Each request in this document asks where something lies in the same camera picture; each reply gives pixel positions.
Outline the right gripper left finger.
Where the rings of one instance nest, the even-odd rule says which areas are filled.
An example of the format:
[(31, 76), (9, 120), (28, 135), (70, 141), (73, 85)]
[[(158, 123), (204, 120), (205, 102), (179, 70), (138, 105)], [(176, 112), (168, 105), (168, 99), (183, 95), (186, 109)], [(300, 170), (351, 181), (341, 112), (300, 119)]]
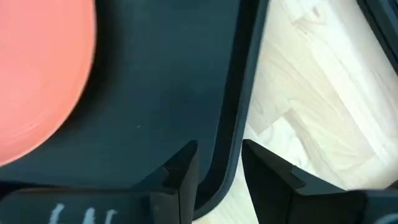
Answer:
[(190, 141), (124, 189), (0, 182), (0, 224), (191, 224), (198, 166), (198, 144)]

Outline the black metal table frame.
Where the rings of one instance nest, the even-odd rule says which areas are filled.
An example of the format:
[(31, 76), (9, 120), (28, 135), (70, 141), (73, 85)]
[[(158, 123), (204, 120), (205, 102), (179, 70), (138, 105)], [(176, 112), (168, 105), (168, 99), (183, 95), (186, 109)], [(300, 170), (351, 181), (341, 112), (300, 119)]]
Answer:
[(398, 75), (398, 0), (356, 0)]

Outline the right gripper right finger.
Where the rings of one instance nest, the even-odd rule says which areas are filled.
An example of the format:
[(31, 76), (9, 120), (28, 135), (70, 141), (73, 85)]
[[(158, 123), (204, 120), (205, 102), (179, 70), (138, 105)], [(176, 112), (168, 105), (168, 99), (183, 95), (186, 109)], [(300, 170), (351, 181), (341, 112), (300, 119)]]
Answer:
[(259, 224), (398, 224), (398, 181), (346, 191), (250, 139), (242, 162)]

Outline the black plastic serving tray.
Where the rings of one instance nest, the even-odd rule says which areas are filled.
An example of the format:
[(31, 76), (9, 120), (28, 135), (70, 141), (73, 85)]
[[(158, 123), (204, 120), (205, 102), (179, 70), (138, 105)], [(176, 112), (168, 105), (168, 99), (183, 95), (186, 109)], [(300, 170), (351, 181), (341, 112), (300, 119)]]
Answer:
[(198, 144), (193, 220), (228, 192), (269, 0), (95, 0), (86, 88), (41, 146), (0, 182), (124, 189)]

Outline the orange plastic plate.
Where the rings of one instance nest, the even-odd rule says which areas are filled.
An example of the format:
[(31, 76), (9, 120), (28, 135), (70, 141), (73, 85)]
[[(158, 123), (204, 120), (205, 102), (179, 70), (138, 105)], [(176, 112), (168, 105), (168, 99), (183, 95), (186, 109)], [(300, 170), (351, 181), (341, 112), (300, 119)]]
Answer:
[(0, 0), (0, 167), (66, 121), (95, 45), (95, 0)]

